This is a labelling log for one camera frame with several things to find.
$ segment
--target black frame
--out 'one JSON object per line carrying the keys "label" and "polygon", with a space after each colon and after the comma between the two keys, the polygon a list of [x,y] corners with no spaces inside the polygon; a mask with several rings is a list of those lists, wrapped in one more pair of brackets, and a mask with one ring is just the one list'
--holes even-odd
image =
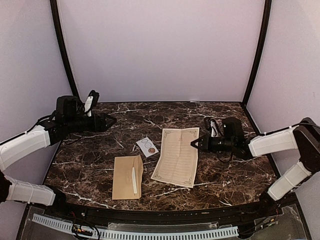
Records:
{"label": "black frame", "polygon": [[246,90],[245,90],[244,97],[242,100],[242,104],[244,105],[245,108],[247,107],[250,95],[252,93],[252,90],[253,90],[253,87],[255,84],[255,80],[257,77],[257,73],[258,73],[258,68],[259,68],[260,61],[261,61],[261,56],[262,56],[262,53],[264,50],[264,45],[265,45],[265,40],[266,40],[267,30],[268,30],[268,24],[269,24],[269,18],[270,18],[270,12],[271,12],[271,4],[272,4],[272,0],[265,0],[265,2],[264,2],[264,10],[263,10],[259,40],[258,40],[258,44],[256,47],[256,52],[255,52],[255,56],[254,56],[254,60],[253,60],[253,65],[252,65],[249,81],[246,86]]}
{"label": "black frame", "polygon": [[[302,212],[301,206],[295,193],[290,193],[283,198],[281,207],[295,204],[301,217],[302,225],[305,230],[307,239],[311,240],[311,234]],[[20,240],[25,222],[30,209],[30,204],[24,210],[24,214],[20,223],[16,240]],[[35,207],[43,209],[45,215],[73,220],[73,217],[62,216],[52,208],[43,205],[34,204]],[[92,225],[108,226],[109,223],[121,224],[139,224],[139,225],[184,225],[184,224],[200,224],[218,222],[220,226],[233,225],[238,226],[240,231],[254,226],[255,219],[261,216],[257,214],[241,214],[247,209],[258,208],[259,202],[247,203],[237,206],[212,208],[205,210],[193,211],[128,211],[104,209],[90,206],[82,206],[67,203],[66,207],[73,211],[78,219],[90,222]]]}
{"label": "black frame", "polygon": [[[75,79],[73,77],[71,65],[70,65],[67,50],[66,50],[66,45],[64,42],[57,0],[50,0],[50,5],[51,5],[55,33],[56,33],[63,65],[65,68],[65,72],[68,78],[68,82],[69,82],[72,94],[74,96],[79,97],[79,92],[75,83]],[[255,79],[257,76],[259,64],[260,64],[262,53],[263,53],[263,48],[264,48],[264,43],[267,35],[269,18],[270,18],[271,5],[272,5],[272,0],[265,0],[261,29],[260,29],[257,49],[256,49],[250,77],[248,80],[248,84],[245,90],[243,100],[242,102],[239,102],[245,115],[249,119],[254,131],[257,134],[259,134],[260,132],[258,130],[257,125],[253,121],[250,113],[247,110],[247,104],[253,90],[253,86],[255,83]],[[273,157],[271,156],[271,154],[268,154],[267,157],[270,161],[270,164],[273,168],[275,175],[277,176],[277,178],[279,178],[280,173],[275,164]],[[284,197],[284,199],[285,199],[284,206],[296,204],[299,214],[301,216],[302,224],[306,231],[306,235],[308,239],[311,239],[310,231],[296,194],[291,193],[288,196]],[[17,240],[19,240],[21,237],[22,229],[24,227],[24,223],[26,221],[26,217],[29,212],[29,206],[30,205],[28,204],[27,207],[25,208],[25,211],[20,223],[20,227],[18,230],[18,235],[16,238]],[[45,214],[60,217],[59,215],[55,214],[55,212],[51,211],[50,208],[48,209],[48,208],[45,208],[44,206],[37,205],[37,204],[36,206],[39,208],[45,209]],[[82,213],[84,213],[84,216],[81,217],[82,219],[85,219],[97,225],[107,225],[108,222],[114,222],[114,223],[138,222],[139,224],[151,224],[151,225],[152,224],[153,225],[154,224],[173,225],[173,224],[219,222],[220,225],[233,224],[233,225],[237,225],[238,227],[241,227],[244,225],[253,224],[253,221],[257,218],[257,216],[255,214],[249,214],[249,216],[247,215],[245,218],[243,218],[242,216],[240,216],[239,211],[243,211],[246,208],[252,208],[252,207],[254,208],[258,206],[258,202],[247,203],[247,204],[231,206],[231,207],[206,209],[206,210],[173,211],[173,212],[172,211],[171,212],[145,212],[145,211],[114,210],[114,209],[88,207],[88,206],[82,206],[82,205],[70,204],[70,203],[67,203],[67,206],[78,217],[82,216]]]}
{"label": "black frame", "polygon": [[63,66],[64,66],[64,70],[66,73],[66,77],[68,78],[68,82],[69,82],[73,96],[76,96],[79,98],[79,92],[78,92],[78,89],[76,86],[74,75],[71,70],[71,65],[69,62],[68,54],[67,54],[64,35],[63,35],[62,28],[61,28],[57,0],[50,0],[50,5],[51,5],[52,19],[53,19],[56,39],[58,41],[58,45],[59,45],[60,54],[61,54],[61,58],[63,61]]}
{"label": "black frame", "polygon": [[[56,38],[58,41],[65,73],[68,78],[69,86],[71,88],[72,94],[79,98],[79,92],[77,89],[75,78],[72,73],[72,69],[71,69],[71,65],[70,65],[70,61],[69,61],[69,57],[68,57],[68,53],[67,53],[67,49],[66,49],[66,44],[65,44],[65,40],[64,40],[64,35],[63,35],[62,27],[61,27],[57,0],[50,0],[50,5],[51,5],[51,12],[52,12],[52,19],[53,19],[53,23],[54,23],[55,34],[56,34]],[[271,5],[272,5],[272,0],[265,0],[258,44],[256,47],[256,52],[255,52],[255,56],[254,56],[254,60],[253,60],[253,65],[252,65],[250,77],[249,77],[249,80],[248,80],[248,83],[246,86],[243,100],[241,102],[243,104],[244,108],[247,107],[247,104],[248,104],[248,101],[249,101],[249,98],[252,93],[254,83],[255,83],[255,80],[257,77],[257,72],[258,72],[260,61],[261,61],[261,56],[263,53],[266,35],[267,35],[267,29],[268,29],[270,12],[271,12]]]}

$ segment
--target round sticker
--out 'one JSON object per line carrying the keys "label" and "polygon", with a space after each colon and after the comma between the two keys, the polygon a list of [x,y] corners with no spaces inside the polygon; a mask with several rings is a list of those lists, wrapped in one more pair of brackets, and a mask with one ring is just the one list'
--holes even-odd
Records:
{"label": "round sticker", "polygon": [[149,153],[151,153],[151,154],[154,154],[155,152],[156,152],[156,150],[152,147],[152,148],[149,148]]}
{"label": "round sticker", "polygon": [[145,143],[144,144],[144,147],[146,148],[146,149],[149,149],[149,148],[151,148],[151,143],[150,142],[147,142],[147,143]]}

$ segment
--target white card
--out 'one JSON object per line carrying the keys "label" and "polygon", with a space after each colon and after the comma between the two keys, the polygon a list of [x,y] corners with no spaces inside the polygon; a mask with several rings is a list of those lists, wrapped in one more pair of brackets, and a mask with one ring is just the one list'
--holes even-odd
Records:
{"label": "white card", "polygon": [[148,137],[137,141],[136,144],[138,144],[146,158],[159,152],[154,143]]}

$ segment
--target black cable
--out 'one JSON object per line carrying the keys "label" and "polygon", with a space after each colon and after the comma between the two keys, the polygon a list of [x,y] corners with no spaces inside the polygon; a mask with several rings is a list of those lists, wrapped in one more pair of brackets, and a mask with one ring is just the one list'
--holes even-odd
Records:
{"label": "black cable", "polygon": [[60,215],[60,216],[62,216],[62,217],[64,217],[64,218],[67,218],[67,219],[73,218],[73,224],[75,224],[75,220],[78,220],[78,221],[81,221],[81,222],[87,224],[89,228],[91,228],[91,229],[94,228],[94,229],[96,230],[96,233],[98,234],[97,240],[100,240],[100,237],[101,237],[101,236],[100,236],[100,232],[99,232],[98,228],[97,228],[95,225],[92,225],[90,222],[88,222],[88,221],[86,221],[86,220],[83,220],[83,219],[81,219],[81,218],[77,218],[77,217],[75,217],[75,216],[74,216],[74,217],[70,217],[70,216],[64,215],[64,214],[62,214],[62,213],[60,213],[60,212],[58,212],[58,211],[52,210],[52,209],[51,209],[51,211],[54,212],[54,213],[56,213],[56,214],[58,214],[58,215]]}
{"label": "black cable", "polygon": [[307,122],[300,122],[298,125],[307,125],[307,126],[313,126],[315,128],[320,129],[320,126],[316,125],[316,124],[312,124],[312,123],[307,123]]}
{"label": "black cable", "polygon": [[229,160],[227,160],[227,161],[222,161],[222,159],[219,157],[219,154],[217,154],[218,160],[219,160],[220,162],[224,163],[224,164],[229,163],[229,162],[232,160],[233,157],[234,157],[234,153],[231,152],[230,157],[229,157]]}
{"label": "black cable", "polygon": [[214,123],[216,130],[218,131],[218,133],[220,134],[221,137],[223,137],[223,133],[220,131],[219,125],[217,123],[217,121],[215,119],[211,119],[211,121]]}
{"label": "black cable", "polygon": [[271,135],[271,134],[275,134],[277,132],[280,132],[280,131],[283,131],[283,130],[287,130],[287,129],[290,129],[290,128],[293,128],[293,127],[296,127],[296,126],[299,126],[299,125],[312,126],[312,127],[320,129],[320,126],[318,126],[316,124],[307,123],[307,122],[299,122],[299,123],[293,124],[292,126],[287,126],[287,127],[275,130],[275,131],[267,132],[266,134],[261,134],[261,136],[268,136],[268,135]]}
{"label": "black cable", "polygon": [[50,118],[51,115],[47,115],[47,116],[40,117],[40,118],[36,121],[36,123],[35,123],[29,130],[27,130],[26,132],[29,133],[29,132],[30,132],[32,129],[34,129],[42,120],[45,120],[45,119],[47,119],[47,118]]}
{"label": "black cable", "polygon": [[12,140],[14,140],[14,139],[16,139],[16,138],[18,138],[18,137],[20,137],[20,136],[22,136],[22,135],[25,135],[26,133],[29,133],[29,132],[30,132],[32,129],[34,129],[42,120],[45,120],[45,119],[49,118],[50,116],[51,116],[51,115],[47,115],[47,116],[43,116],[43,117],[39,118],[39,119],[36,121],[36,123],[35,123],[29,130],[27,130],[27,131],[25,131],[25,132],[22,132],[22,133],[20,133],[20,134],[18,134],[18,135],[16,135],[16,136],[13,136],[13,137],[11,137],[11,138],[3,141],[3,142],[0,142],[0,146],[3,145],[3,144],[6,144],[6,143],[8,143],[8,142],[10,142],[10,141],[12,141]]}

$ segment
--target curved black pole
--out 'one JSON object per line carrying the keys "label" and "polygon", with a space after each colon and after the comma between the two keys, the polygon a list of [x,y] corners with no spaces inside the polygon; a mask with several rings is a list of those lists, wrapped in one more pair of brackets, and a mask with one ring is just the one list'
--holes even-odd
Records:
{"label": "curved black pole", "polygon": [[267,35],[267,29],[268,29],[268,23],[269,23],[270,11],[271,11],[271,3],[272,3],[272,0],[265,0],[264,2],[264,11],[263,11],[258,45],[256,47],[256,52],[254,56],[254,61],[253,61],[249,81],[246,86],[245,94],[242,100],[242,104],[244,105],[244,107],[246,107],[248,104],[248,101],[257,77],[257,72],[258,72],[262,52],[265,45],[266,35]]}
{"label": "curved black pole", "polygon": [[68,58],[68,54],[67,54],[67,49],[66,49],[66,45],[65,45],[65,41],[64,41],[64,36],[63,36],[62,28],[61,28],[57,0],[50,0],[50,5],[51,5],[51,12],[52,12],[52,18],[53,18],[56,39],[59,44],[65,73],[68,78],[72,94],[79,98],[79,92],[78,92],[78,89],[76,86],[74,76],[72,74],[72,70],[71,70],[71,66],[70,66],[70,62],[69,62],[69,58]]}

